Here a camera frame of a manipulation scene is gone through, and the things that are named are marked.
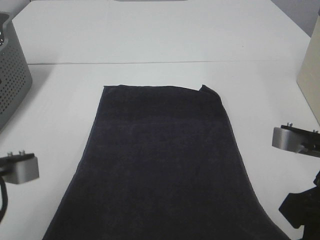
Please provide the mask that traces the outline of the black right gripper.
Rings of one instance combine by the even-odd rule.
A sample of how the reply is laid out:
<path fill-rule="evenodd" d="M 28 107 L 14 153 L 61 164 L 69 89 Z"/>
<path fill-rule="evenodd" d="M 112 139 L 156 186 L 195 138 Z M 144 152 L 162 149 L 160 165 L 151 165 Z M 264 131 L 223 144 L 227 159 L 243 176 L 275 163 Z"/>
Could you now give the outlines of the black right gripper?
<path fill-rule="evenodd" d="M 315 187 L 300 193 L 289 193 L 279 207 L 280 213 L 289 224 L 303 229 L 303 240 L 320 238 L 320 175 L 313 183 Z"/>

